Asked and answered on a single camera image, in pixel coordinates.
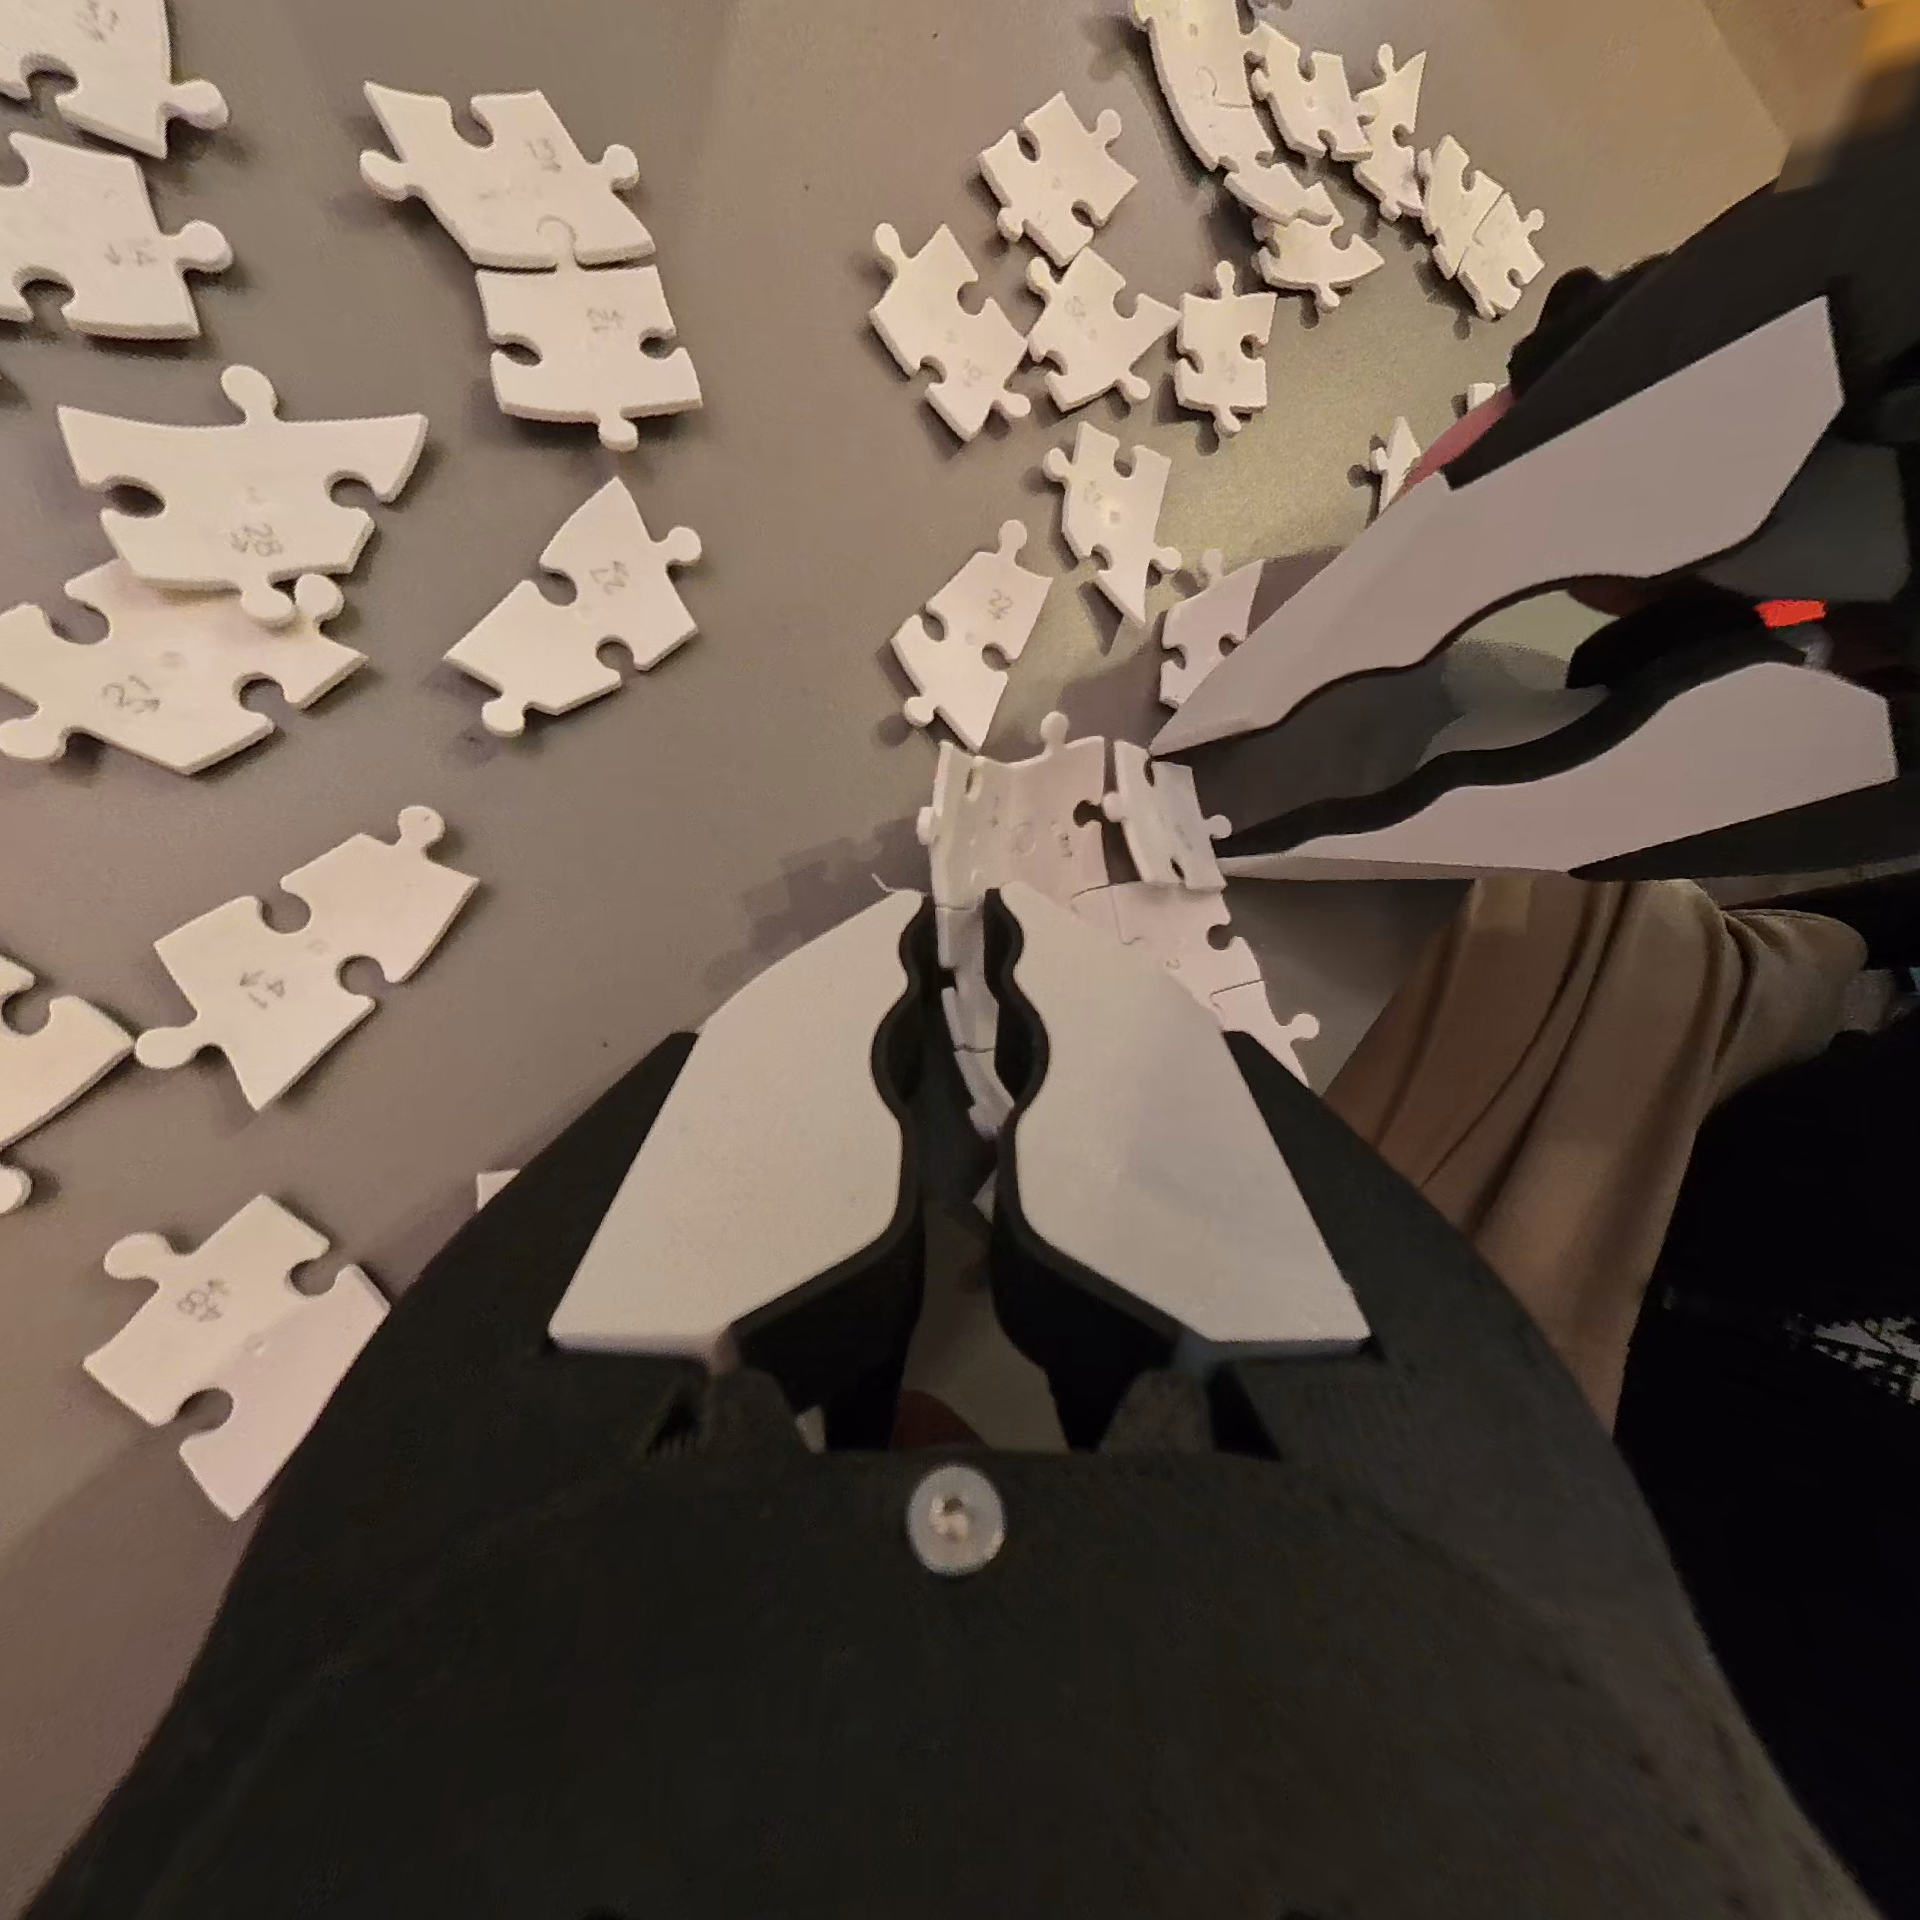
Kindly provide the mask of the person's tan trousers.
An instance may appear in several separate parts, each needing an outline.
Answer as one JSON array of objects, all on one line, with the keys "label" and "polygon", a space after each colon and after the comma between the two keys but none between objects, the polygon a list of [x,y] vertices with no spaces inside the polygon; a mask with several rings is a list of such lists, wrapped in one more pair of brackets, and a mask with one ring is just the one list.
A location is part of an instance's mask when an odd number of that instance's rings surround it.
[{"label": "person's tan trousers", "polygon": [[1483,1260],[1604,1430],[1700,1129],[1832,1045],[1864,939],[1689,880],[1487,876],[1324,1103]]}]

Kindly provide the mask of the joined puzzle ball section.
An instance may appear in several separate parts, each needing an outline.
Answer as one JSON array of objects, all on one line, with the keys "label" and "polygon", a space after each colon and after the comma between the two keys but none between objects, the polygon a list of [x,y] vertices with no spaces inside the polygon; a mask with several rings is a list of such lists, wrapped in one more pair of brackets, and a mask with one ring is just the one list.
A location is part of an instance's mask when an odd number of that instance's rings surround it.
[{"label": "joined puzzle ball section", "polygon": [[1225,893],[1142,882],[1125,839],[1106,822],[1112,742],[1067,737],[1062,715],[1042,722],[1042,750],[996,760],[944,746],[919,813],[941,1013],[968,1092],[971,1129],[994,1140],[1013,1098],[996,1068],[997,1004],[987,980],[985,898],[1028,885],[1043,900],[1137,958],[1164,968],[1227,1032],[1255,1040],[1295,1078],[1299,1050],[1319,1035],[1308,1014],[1282,1021],[1261,965],[1230,934]]}]

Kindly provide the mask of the person's right hand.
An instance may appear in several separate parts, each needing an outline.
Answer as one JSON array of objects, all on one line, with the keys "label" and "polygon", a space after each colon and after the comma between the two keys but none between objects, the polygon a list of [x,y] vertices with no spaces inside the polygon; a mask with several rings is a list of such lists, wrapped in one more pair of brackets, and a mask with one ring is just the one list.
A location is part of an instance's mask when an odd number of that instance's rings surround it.
[{"label": "person's right hand", "polygon": [[1482,396],[1480,404],[1470,408],[1458,420],[1451,420],[1451,424],[1424,449],[1416,467],[1406,475],[1406,488],[1413,488],[1447,468],[1506,417],[1514,404],[1514,398],[1516,394],[1508,386],[1490,389]]}]

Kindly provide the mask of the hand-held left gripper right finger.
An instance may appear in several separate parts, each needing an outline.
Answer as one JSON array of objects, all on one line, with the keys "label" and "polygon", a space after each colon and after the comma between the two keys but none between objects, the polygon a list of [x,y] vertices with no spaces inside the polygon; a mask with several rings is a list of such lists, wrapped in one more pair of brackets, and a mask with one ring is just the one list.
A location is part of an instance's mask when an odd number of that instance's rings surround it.
[{"label": "hand-held left gripper right finger", "polygon": [[1030,885],[982,904],[1011,1094],[989,1299],[1091,1453],[1148,1376],[1350,1361],[1369,1323],[1284,1158],[1236,1036],[1156,963]]}]

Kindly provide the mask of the white puzzle pieces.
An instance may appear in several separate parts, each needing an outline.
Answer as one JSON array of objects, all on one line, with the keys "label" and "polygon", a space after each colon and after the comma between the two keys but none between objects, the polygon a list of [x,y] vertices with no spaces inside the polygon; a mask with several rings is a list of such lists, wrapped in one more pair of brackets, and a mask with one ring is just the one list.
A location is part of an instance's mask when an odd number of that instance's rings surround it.
[{"label": "white puzzle pieces", "polygon": [[955,569],[1140,627],[1038,477],[1160,543],[1351,531],[1439,349],[1411,254],[1263,286],[1077,4],[175,4],[237,127],[197,341],[4,381],[6,1496],[245,1517],[346,1260],[779,939],[923,880]]}]

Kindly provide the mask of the small joined puzzle strip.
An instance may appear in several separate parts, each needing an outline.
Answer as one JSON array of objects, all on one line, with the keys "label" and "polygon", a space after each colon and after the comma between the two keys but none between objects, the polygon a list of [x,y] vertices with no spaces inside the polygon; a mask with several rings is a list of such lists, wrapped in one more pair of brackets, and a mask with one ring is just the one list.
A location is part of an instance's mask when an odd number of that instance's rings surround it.
[{"label": "small joined puzzle strip", "polygon": [[1221,177],[1252,218],[1274,228],[1308,225],[1331,232],[1340,211],[1322,183],[1305,183],[1278,158],[1278,135],[1254,104],[1252,33],[1236,3],[1131,3],[1148,39],[1164,103],[1194,157]]}]

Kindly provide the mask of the single white puzzle piece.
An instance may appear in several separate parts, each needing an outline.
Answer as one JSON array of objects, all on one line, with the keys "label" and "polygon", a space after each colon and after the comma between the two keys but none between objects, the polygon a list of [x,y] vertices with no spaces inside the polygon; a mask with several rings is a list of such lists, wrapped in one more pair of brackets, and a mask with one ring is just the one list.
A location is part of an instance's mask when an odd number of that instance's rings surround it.
[{"label": "single white puzzle piece", "polygon": [[1101,814],[1120,828],[1142,885],[1180,887],[1192,895],[1225,888],[1215,843],[1232,832],[1232,822],[1203,814],[1183,762],[1153,758],[1135,742],[1113,740]]}]

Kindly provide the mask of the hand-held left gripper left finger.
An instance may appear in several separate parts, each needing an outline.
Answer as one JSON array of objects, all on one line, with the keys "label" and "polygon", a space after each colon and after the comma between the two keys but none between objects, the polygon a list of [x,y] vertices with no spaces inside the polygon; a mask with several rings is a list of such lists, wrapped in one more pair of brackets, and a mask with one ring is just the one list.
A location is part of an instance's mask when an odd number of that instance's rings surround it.
[{"label": "hand-held left gripper left finger", "polygon": [[697,1031],[548,1321],[574,1357],[756,1372],[887,1449],[926,1299],[913,1100],[933,909],[900,888]]}]

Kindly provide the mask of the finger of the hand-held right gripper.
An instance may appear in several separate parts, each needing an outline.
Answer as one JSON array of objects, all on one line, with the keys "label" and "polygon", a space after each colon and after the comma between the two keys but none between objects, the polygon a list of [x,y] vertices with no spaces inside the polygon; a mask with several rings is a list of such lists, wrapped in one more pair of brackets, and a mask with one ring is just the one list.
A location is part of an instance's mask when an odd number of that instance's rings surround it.
[{"label": "finger of the hand-held right gripper", "polygon": [[1284,725],[1538,591],[1725,555],[1772,516],[1841,407],[1829,305],[1814,299],[1477,478],[1433,473],[1215,666],[1150,748]]},{"label": "finger of the hand-held right gripper", "polygon": [[1709,878],[1901,847],[1901,709],[1790,657],[1651,671],[1552,733],[1238,828],[1244,880]]}]

